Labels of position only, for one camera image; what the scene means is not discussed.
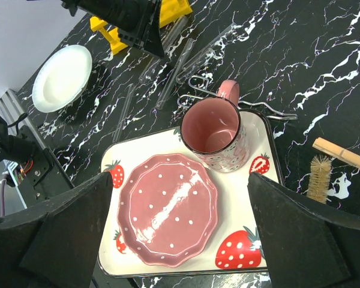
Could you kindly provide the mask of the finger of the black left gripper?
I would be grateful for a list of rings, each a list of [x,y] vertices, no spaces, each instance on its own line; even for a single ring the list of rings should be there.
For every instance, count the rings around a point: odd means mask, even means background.
[[[160,11],[162,1],[141,1],[142,18],[140,29],[142,48],[144,51],[164,57],[163,44],[160,38]]]

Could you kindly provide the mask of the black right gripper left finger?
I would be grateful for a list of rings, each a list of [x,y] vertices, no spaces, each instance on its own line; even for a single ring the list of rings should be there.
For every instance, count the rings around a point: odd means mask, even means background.
[[[0,218],[0,287],[89,287],[112,196],[109,172]]]

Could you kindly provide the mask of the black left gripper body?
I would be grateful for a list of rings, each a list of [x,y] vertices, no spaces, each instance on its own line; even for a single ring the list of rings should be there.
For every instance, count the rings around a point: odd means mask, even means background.
[[[121,41],[134,48],[142,48],[142,4],[135,0],[62,0],[62,6],[72,16],[78,9],[118,28]]]

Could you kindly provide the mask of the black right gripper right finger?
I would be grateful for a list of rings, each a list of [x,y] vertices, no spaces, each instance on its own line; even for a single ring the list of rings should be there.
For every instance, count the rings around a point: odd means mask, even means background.
[[[360,216],[258,173],[247,187],[273,287],[360,287]]]

